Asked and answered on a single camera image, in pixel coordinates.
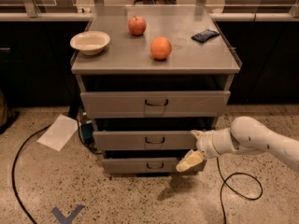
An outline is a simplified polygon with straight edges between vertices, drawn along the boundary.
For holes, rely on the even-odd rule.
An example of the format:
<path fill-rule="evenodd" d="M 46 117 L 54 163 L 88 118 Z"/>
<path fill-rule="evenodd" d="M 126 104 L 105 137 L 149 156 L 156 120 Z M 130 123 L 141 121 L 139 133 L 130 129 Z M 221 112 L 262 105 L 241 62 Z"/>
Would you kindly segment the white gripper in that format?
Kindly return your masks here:
<path fill-rule="evenodd" d="M 217 158 L 220 153 L 214 147 L 213 134 L 214 131 L 197 131 L 191 130 L 191 134 L 197 139 L 196 148 L 198 150 L 190 150 L 184 158 L 177 164 L 178 172 L 185 172 L 204 161 L 206 159 Z"/>

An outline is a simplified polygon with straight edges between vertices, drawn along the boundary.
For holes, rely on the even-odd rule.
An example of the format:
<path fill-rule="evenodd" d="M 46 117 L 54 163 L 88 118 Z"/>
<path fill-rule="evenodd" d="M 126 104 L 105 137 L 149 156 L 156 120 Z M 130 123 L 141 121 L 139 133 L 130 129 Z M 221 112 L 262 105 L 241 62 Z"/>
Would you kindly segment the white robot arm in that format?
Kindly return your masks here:
<path fill-rule="evenodd" d="M 177 164 L 185 172 L 204 160 L 222 154 L 253 155 L 268 152 L 296 172 L 299 171 L 299 141 L 275 133 L 251 117 L 238 117 L 229 128 L 211 131 L 192 130 L 196 150 L 190 150 Z"/>

